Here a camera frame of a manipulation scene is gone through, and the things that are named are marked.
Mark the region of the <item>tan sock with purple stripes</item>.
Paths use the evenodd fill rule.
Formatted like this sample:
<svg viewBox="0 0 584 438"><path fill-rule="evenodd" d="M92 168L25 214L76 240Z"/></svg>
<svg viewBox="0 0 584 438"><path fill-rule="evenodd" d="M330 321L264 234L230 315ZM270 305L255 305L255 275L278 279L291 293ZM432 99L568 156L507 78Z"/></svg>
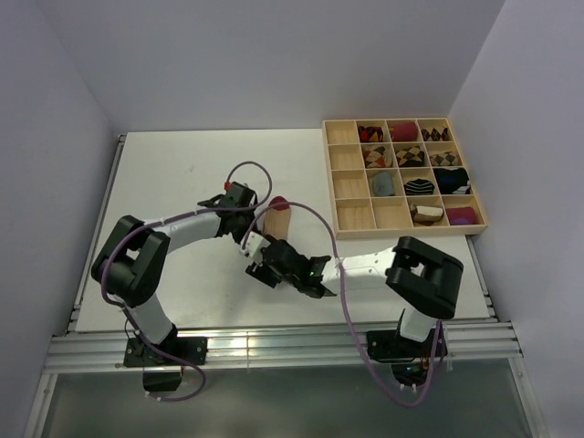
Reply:
<svg viewBox="0 0 584 438"><path fill-rule="evenodd" d="M270 235L277 240L287 240L291 220L291 209L283 196L276 196L270 202L275 208L266 212L263 223L263 234Z"/></svg>

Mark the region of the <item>tan orange argyle sock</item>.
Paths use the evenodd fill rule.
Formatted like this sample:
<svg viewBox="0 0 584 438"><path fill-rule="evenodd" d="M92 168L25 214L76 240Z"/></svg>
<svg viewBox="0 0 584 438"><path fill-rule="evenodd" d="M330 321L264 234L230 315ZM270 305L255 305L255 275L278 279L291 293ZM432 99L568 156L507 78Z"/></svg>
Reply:
<svg viewBox="0 0 584 438"><path fill-rule="evenodd" d="M388 147L381 144L363 146L362 156L366 169L389 168L392 165Z"/></svg>

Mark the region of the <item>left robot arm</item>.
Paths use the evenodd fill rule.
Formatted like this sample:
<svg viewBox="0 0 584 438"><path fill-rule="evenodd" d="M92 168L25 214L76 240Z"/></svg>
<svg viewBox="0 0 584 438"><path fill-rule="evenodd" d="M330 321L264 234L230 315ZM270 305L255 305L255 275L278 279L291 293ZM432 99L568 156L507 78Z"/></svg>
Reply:
<svg viewBox="0 0 584 438"><path fill-rule="evenodd" d="M240 243L255 218L256 192L229 182L223 194L170 218L144 222L125 215L115 224L92 267L103 298L122 308L147 339L145 354L157 364L178 352L176 326L165 314L156 290L171 252L198 241L230 235Z"/></svg>

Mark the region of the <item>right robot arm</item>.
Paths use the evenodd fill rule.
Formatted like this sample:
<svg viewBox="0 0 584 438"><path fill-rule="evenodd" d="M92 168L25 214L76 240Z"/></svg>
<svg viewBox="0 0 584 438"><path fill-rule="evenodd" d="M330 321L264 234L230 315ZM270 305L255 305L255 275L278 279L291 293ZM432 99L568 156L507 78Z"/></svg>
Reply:
<svg viewBox="0 0 584 438"><path fill-rule="evenodd" d="M307 257L283 239L252 233L240 253L251 262L249 276L315 299L388 287L406 302L394 338L407 356L425 346L437 321L454 317L464 272L457 258L411 236L366 255Z"/></svg>

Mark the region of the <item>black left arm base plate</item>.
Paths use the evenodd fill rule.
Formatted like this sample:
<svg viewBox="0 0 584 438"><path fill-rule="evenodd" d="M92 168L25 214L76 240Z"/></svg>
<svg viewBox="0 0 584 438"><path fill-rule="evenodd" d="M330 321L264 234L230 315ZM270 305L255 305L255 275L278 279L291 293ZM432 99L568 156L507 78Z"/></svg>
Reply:
<svg viewBox="0 0 584 438"><path fill-rule="evenodd" d="M122 366L142 370L142 387L166 395L179 389L187 369L202 371L207 354L206 337L179 337L166 345L147 345L141 338L127 341Z"/></svg>

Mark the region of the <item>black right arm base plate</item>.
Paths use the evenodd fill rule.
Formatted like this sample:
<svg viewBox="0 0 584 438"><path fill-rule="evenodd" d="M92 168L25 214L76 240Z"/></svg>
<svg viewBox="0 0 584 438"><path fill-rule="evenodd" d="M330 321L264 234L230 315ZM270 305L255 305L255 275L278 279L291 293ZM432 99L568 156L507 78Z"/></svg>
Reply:
<svg viewBox="0 0 584 438"><path fill-rule="evenodd" d="M400 336L397 329L370 330L366 332L370 375L384 386L421 389L427 381L430 366L439 369L446 360L448 348L440 329L437 340L434 329L428 338L416 342Z"/></svg>

